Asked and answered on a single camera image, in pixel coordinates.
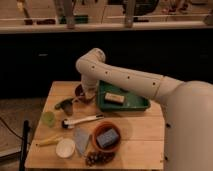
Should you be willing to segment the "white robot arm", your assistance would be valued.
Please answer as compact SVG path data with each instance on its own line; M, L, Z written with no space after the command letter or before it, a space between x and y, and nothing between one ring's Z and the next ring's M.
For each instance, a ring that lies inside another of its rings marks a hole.
M161 106L164 171L213 171L213 84L108 65L99 48L78 58L76 69L85 91L105 81Z

